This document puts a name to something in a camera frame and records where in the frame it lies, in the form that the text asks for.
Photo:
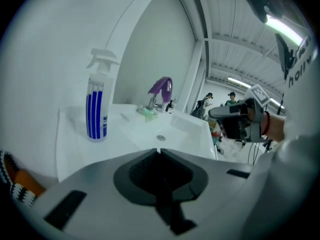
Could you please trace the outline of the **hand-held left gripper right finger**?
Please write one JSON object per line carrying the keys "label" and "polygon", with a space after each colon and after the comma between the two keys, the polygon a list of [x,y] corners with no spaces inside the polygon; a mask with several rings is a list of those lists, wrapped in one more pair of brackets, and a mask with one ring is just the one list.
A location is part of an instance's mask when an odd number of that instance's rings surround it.
{"label": "hand-held left gripper right finger", "polygon": [[175,235],[197,226],[186,219],[181,203],[196,200],[208,184],[208,174],[199,166],[167,149],[157,155],[157,213]]}

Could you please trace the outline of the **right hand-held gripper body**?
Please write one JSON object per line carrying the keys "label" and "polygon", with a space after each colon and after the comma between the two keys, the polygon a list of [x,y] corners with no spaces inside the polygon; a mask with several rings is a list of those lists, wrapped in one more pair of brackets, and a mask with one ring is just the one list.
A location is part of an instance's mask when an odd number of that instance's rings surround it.
{"label": "right hand-held gripper body", "polygon": [[214,107],[209,110],[208,117],[217,121],[222,134],[228,139],[246,143],[265,143],[262,122],[251,122],[248,118],[247,107],[252,100],[259,103],[264,111],[264,107],[270,102],[270,97],[260,85],[256,84],[247,89],[243,100],[230,105]]}

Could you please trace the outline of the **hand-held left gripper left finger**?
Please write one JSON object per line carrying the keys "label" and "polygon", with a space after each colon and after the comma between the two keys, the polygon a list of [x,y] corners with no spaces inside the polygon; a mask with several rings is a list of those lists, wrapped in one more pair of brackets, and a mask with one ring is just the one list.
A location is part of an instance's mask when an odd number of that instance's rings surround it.
{"label": "hand-held left gripper left finger", "polygon": [[129,202],[141,206],[155,206],[157,150],[149,149],[125,162],[113,174],[117,191]]}

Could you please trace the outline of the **person's right hand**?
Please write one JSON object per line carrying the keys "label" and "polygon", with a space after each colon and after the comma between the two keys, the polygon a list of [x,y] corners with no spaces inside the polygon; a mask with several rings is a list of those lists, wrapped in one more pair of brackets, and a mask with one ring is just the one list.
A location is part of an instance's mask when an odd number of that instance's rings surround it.
{"label": "person's right hand", "polygon": [[255,100],[247,105],[248,119],[253,123],[261,123],[264,119],[264,110]]}

